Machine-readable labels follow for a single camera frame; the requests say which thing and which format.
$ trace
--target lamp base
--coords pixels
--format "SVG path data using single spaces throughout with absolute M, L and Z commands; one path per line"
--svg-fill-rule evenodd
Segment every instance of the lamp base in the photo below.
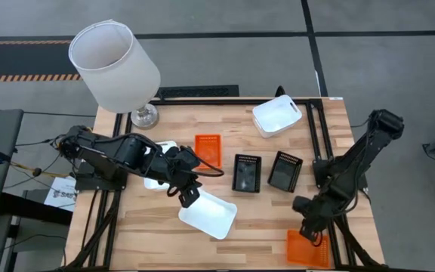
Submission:
M 151 129 L 159 121 L 159 112 L 154 105 L 146 104 L 141 109 L 132 111 L 130 118 L 136 127 Z

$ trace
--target orange basket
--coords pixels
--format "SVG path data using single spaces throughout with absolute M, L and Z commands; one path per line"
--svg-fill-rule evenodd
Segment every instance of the orange basket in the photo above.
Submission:
M 196 155 L 208 164 L 221 169 L 221 136 L 219 134 L 196 135 L 194 151 Z M 210 169 L 204 163 L 197 169 Z
M 314 246 L 311 241 L 303 237 L 298 231 L 288 230 L 286 235 L 286 261 L 290 264 L 330 269 L 329 237 L 323 235 L 320 246 Z

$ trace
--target black container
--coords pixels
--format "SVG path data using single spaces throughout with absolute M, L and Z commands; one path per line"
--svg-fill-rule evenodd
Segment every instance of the black container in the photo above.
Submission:
M 234 157 L 233 190 L 260 192 L 261 157 L 236 154 Z
M 294 193 L 302 164 L 302 159 L 278 151 L 268 178 L 268 184 L 280 190 Z

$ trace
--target gray floor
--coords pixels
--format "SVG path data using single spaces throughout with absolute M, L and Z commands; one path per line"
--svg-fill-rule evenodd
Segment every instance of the gray floor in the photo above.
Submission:
M 309 0 L 316 31 L 435 30 L 435 1 Z M 135 33 L 304 31 L 294 0 L 0 0 L 0 36 L 74 35 L 99 20 L 128 24 Z M 374 161 L 369 179 L 372 208 L 386 262 L 435 270 L 435 162 L 421 144 L 435 138 L 435 36 L 318 38 L 330 96 L 344 97 L 350 121 L 373 109 L 405 119 L 403 137 Z M 241 95 L 317 96 L 306 38 L 181 39 L 142 42 L 162 73 L 163 86 L 238 84 Z M 0 109 L 94 114 L 83 82 L 0 82 Z M 20 143 L 49 138 L 92 118 L 25 115 Z M 363 133 L 354 130 L 355 137 Z M 49 147 L 25 147 L 15 160 L 46 166 Z M 68 172 L 62 162 L 53 169 Z M 22 177 L 11 172 L 7 185 Z M 11 193 L 42 188 L 37 183 Z M 60 249 L 30 252 L 17 270 L 56 267 Z

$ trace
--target wooden tabletop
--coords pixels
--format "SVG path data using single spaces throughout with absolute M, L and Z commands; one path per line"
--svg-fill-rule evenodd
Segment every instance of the wooden tabletop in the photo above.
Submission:
M 353 145 L 352 131 L 343 100 L 323 98 L 325 117 L 335 155 Z M 251 120 L 253 106 L 160 106 L 159 124 L 148 131 L 133 127 L 153 141 L 176 141 L 194 146 L 195 134 L 221 134 L 223 170 L 220 178 L 199 178 L 207 192 L 236 204 L 238 213 L 224 240 L 183 223 L 177 217 L 180 203 L 165 192 L 147 190 L 143 178 L 131 175 L 122 193 L 119 219 L 110 269 L 183 270 L 183 269 L 300 269 L 286 263 L 285 236 L 288 229 L 299 229 L 300 214 L 292 211 L 295 195 L 312 197 L 318 192 L 312 171 L 314 153 L 307 111 L 292 128 L 268 139 L 262 138 Z M 99 109 L 94 132 L 111 136 L 115 113 Z M 325 148 L 317 113 L 314 113 L 322 153 Z M 122 133 L 125 127 L 123 119 Z M 294 193 L 271 187 L 267 179 L 276 152 L 280 150 L 303 159 Z M 258 194 L 231 190 L 234 155 L 261 156 L 261 191 Z M 80 251 L 85 222 L 93 192 L 80 193 L 66 244 L 67 259 Z M 98 201 L 92 215 L 89 234 L 94 229 Z M 359 204 L 348 214 L 352 233 L 363 248 L 378 262 L 383 262 L 381 246 L 369 202 L 360 195 Z M 346 263 L 343 239 L 338 231 L 342 262 Z M 106 235 L 100 241 L 98 264 L 103 259 Z

